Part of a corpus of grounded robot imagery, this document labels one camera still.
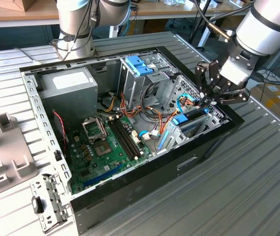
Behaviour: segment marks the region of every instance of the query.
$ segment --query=yellow wire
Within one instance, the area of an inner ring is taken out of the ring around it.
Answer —
[[[113,109],[113,107],[114,107],[114,100],[115,100],[115,98],[113,97],[112,98],[111,106],[108,109],[104,110],[104,112],[110,112]]]

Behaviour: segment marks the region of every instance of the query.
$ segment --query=blue drive bracket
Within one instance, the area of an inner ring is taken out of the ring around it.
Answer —
[[[147,67],[145,62],[141,60],[138,56],[126,57],[126,62],[138,76],[153,73],[153,70]]]

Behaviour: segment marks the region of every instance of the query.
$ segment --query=wooden workbench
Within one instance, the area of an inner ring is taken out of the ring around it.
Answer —
[[[209,8],[207,16],[217,13],[225,13],[236,9],[236,6],[225,0],[217,8]],[[138,4],[138,20],[147,19],[169,19],[194,17],[196,8],[181,4],[179,6],[168,6],[163,2],[145,2]],[[34,26],[59,24],[58,10],[54,0],[37,0],[27,12],[14,11],[0,8],[0,27],[12,26]]]

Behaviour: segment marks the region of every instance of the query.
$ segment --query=motherboard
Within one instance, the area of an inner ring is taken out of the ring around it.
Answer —
[[[152,156],[149,148],[137,138],[127,117],[96,120],[98,123],[91,122],[66,134],[69,141],[66,161],[72,173],[70,185],[73,194],[145,163],[144,160]]]

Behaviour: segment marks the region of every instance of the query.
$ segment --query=metal table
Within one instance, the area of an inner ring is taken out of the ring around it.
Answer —
[[[95,45],[101,54],[166,46],[190,69],[205,59],[170,32],[101,39]],[[44,63],[58,60],[50,46],[24,50]],[[21,52],[0,52],[0,113],[17,118],[43,174],[52,166],[18,72],[30,65]],[[86,235],[280,235],[280,120],[254,99],[232,107],[245,123],[210,159]],[[41,235],[31,196],[29,181],[0,194],[0,236]],[[52,235],[76,233],[75,224],[68,221]]]

